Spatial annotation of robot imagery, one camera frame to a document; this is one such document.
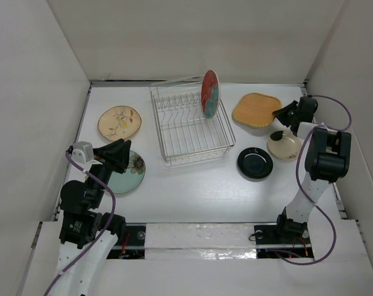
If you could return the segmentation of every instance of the dish rack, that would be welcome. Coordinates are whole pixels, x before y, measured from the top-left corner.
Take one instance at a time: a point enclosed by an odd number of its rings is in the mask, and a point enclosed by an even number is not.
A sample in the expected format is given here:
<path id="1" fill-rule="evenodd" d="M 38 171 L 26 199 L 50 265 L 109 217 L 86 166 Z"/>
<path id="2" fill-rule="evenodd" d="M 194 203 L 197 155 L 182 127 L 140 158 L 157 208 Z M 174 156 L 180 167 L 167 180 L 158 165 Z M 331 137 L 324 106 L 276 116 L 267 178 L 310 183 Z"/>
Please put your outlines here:
<path id="1" fill-rule="evenodd" d="M 160 152 L 170 165 L 224 156 L 236 143 L 220 99 L 216 115 L 205 118 L 200 101 L 203 78 L 150 85 Z"/>

